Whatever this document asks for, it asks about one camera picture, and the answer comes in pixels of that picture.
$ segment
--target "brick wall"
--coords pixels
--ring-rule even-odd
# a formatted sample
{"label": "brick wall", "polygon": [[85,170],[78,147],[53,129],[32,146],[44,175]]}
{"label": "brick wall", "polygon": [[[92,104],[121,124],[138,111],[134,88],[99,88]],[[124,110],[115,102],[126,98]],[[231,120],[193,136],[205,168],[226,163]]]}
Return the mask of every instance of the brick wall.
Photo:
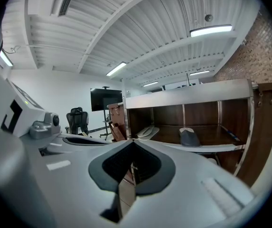
{"label": "brick wall", "polygon": [[250,78],[256,83],[272,82],[272,18],[261,8],[240,46],[224,67],[214,76],[215,81]]}

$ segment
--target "wooden shelf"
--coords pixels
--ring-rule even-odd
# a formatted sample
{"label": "wooden shelf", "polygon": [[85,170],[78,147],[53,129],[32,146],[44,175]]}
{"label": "wooden shelf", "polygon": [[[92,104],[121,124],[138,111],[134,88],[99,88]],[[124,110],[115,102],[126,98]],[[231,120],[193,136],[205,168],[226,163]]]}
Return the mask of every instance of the wooden shelf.
{"label": "wooden shelf", "polygon": [[[157,125],[160,130],[151,138],[151,140],[160,141],[164,143],[180,144],[179,129],[183,126],[162,126]],[[219,125],[206,126],[187,126],[194,130],[202,145],[221,145],[234,144],[236,146],[242,145],[241,141],[235,140]]]}

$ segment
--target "air vent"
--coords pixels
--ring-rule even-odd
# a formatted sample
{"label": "air vent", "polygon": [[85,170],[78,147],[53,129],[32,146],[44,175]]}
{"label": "air vent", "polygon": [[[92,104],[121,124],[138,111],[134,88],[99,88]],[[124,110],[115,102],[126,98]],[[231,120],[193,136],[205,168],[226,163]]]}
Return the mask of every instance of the air vent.
{"label": "air vent", "polygon": [[70,4],[70,1],[71,0],[63,0],[61,8],[60,8],[59,16],[63,16],[67,13],[67,9]]}

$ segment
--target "ceiling light fixture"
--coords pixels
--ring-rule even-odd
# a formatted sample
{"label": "ceiling light fixture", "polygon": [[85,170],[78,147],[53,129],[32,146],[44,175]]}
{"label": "ceiling light fixture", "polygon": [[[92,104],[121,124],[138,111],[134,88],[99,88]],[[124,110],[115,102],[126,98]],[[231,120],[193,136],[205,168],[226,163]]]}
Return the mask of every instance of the ceiling light fixture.
{"label": "ceiling light fixture", "polygon": [[154,83],[150,83],[150,84],[144,85],[143,87],[150,86],[150,85],[154,85],[154,84],[156,84],[156,83],[158,83],[158,81],[157,81],[157,82],[154,82]]}
{"label": "ceiling light fixture", "polygon": [[206,70],[206,71],[201,71],[201,72],[197,72],[197,73],[192,73],[192,74],[189,74],[190,76],[191,75],[196,75],[196,74],[203,74],[203,73],[208,73],[210,70]]}
{"label": "ceiling light fixture", "polygon": [[6,55],[6,53],[3,51],[3,49],[2,49],[2,51],[1,51],[1,53],[0,53],[0,57],[3,59],[3,61],[4,61],[8,66],[10,66],[10,67],[13,66],[12,62],[10,61],[10,59],[8,58],[8,56]]}
{"label": "ceiling light fixture", "polygon": [[125,62],[121,62],[117,67],[115,67],[112,71],[110,71],[106,76],[113,75],[115,72],[117,72],[118,70],[123,68],[125,65],[126,65]]}
{"label": "ceiling light fixture", "polygon": [[233,26],[231,25],[220,25],[220,26],[209,26],[204,28],[197,28],[190,31],[191,37],[202,36],[206,34],[218,33],[231,31]]}

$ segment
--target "cable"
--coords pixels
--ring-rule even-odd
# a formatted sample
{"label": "cable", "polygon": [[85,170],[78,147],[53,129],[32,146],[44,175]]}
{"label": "cable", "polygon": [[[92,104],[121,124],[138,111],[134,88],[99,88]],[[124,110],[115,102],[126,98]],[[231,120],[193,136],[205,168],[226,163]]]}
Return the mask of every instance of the cable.
{"label": "cable", "polygon": [[7,52],[3,49],[4,52],[6,52],[7,54],[14,54],[15,52]]}

